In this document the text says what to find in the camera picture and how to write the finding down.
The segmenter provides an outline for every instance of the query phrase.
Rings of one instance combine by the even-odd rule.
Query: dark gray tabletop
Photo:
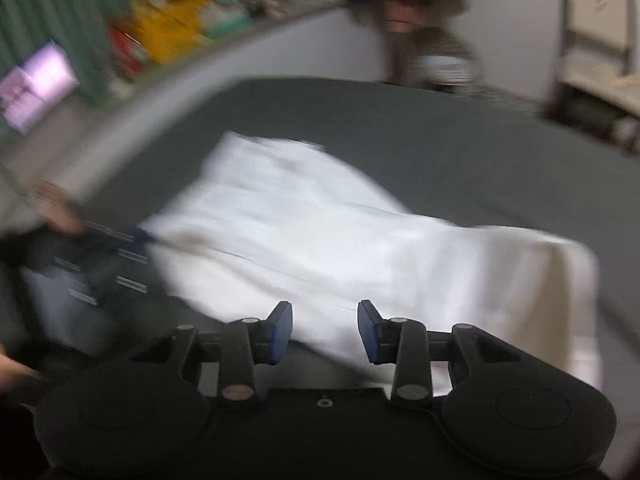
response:
[[[462,226],[535,228],[587,244],[602,277],[605,392],[623,424],[640,424],[637,160],[469,98],[336,80],[249,80],[168,125],[88,202],[88,215],[127,228],[158,211],[197,178],[226,130],[323,144],[418,214]],[[307,377],[334,373],[332,364],[309,358],[318,374]]]

